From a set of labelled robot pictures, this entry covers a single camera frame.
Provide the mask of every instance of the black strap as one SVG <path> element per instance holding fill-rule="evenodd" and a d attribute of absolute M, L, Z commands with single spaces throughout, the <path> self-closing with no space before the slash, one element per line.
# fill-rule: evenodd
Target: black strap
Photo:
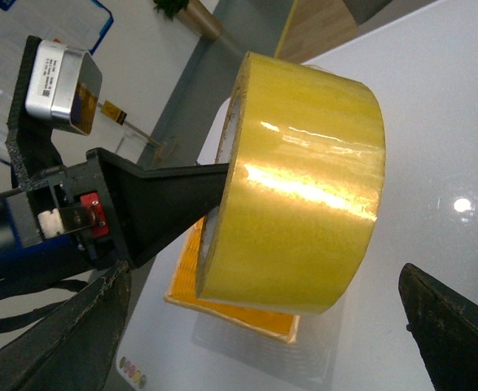
<path fill-rule="evenodd" d="M 79 292 L 84 287 L 88 286 L 85 281 L 79 279 L 64 279 L 52 285 L 53 288 L 65 289 L 70 292 Z M 9 318 L 0 319 L 0 334 L 4 332 L 13 332 L 22 327 L 28 326 L 37 320 L 46 317 L 50 312 L 62 305 L 65 301 L 45 305 L 42 308 L 36 308 L 26 314 L 11 316 Z"/>

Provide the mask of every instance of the red connector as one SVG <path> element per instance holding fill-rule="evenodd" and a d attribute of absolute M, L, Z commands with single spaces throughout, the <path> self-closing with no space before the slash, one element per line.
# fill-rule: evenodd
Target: red connector
<path fill-rule="evenodd" d="M 92 236 L 98 238 L 99 236 L 106 235 L 110 230 L 108 229 L 107 218 L 103 211 L 103 206 L 99 200 L 98 193 L 89 193 L 80 197 L 81 205 L 91 211 L 89 213 L 90 222 L 94 224 L 92 226 Z"/>

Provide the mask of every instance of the white table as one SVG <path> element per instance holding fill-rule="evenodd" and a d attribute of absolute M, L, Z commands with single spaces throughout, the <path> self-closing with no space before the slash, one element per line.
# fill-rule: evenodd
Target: white table
<path fill-rule="evenodd" d="M 147 376 L 145 389 L 433 389 L 406 330 L 401 268 L 412 262 L 478 304 L 478 0 L 436 2 L 309 62 L 365 83 L 384 115 L 384 193 L 359 271 L 285 346 L 166 305 L 177 239 L 157 257 L 116 357 Z M 214 130 L 205 148 L 217 139 Z"/>

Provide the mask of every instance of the yellow tape roll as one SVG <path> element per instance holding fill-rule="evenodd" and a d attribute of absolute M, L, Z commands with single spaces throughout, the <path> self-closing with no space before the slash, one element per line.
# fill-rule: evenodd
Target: yellow tape roll
<path fill-rule="evenodd" d="M 330 308 L 371 238 L 384 182 L 384 125 L 363 84 L 248 54 L 225 123 L 230 173 L 201 299 L 290 314 Z"/>

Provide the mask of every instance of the yellow kapton tape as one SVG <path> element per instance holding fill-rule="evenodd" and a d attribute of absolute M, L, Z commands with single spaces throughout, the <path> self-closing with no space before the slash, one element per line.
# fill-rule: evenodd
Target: yellow kapton tape
<path fill-rule="evenodd" d="M 208 220 L 204 233 L 197 297 L 288 314 L 330 308 L 377 218 L 385 141 L 375 96 L 357 81 L 250 53 L 221 153 L 230 171 L 216 226 Z"/>
<path fill-rule="evenodd" d="M 170 304 L 216 316 L 287 344 L 295 342 L 299 316 L 202 301 L 195 297 L 195 272 L 203 226 L 204 219 L 198 221 L 188 231 L 164 300 Z"/>

